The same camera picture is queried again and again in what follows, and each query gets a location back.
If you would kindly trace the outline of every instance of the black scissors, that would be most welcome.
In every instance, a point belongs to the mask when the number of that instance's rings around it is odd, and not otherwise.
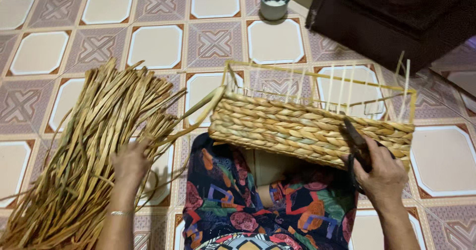
[[[350,176],[350,180],[352,181],[352,185],[357,189],[358,192],[365,194],[364,190],[360,187],[359,183],[356,180],[356,175],[354,171],[354,158],[359,161],[362,165],[362,168],[365,172],[370,173],[372,171],[372,160],[370,159],[370,151],[368,150],[368,145],[365,139],[357,132],[356,128],[352,125],[350,120],[346,117],[344,118],[344,124],[346,125],[347,133],[350,137],[350,154],[348,156],[348,172]],[[378,146],[384,147],[381,143],[377,142]]]

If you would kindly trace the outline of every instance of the dark wooden furniture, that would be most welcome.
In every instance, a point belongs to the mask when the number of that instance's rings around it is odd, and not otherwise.
[[[476,0],[313,0],[306,27],[395,70],[411,72],[476,35]]]

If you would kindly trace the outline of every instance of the patterned pants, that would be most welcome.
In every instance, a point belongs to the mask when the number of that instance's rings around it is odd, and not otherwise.
[[[344,171],[310,165],[270,184],[274,205],[263,208],[241,153],[214,145],[207,133],[193,142],[183,210],[186,249],[224,235],[266,234],[291,249],[348,249],[357,194]]]

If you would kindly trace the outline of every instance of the hand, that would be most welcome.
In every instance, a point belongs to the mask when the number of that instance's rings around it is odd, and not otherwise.
[[[400,209],[402,191],[408,181],[408,174],[400,159],[392,159],[385,147],[379,147],[375,140],[363,136],[372,159],[372,171],[367,173],[357,160],[354,171],[357,182],[365,191],[377,212],[384,213]]]
[[[131,191],[135,195],[150,167],[150,162],[144,156],[149,142],[148,139],[141,142],[135,141],[124,145],[117,156],[114,153],[111,154],[116,178],[115,188]]]

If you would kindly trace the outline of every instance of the bracelet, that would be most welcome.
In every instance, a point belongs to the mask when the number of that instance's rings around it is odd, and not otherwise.
[[[123,212],[123,211],[112,211],[111,215],[112,216],[127,216],[130,214],[130,211]]]

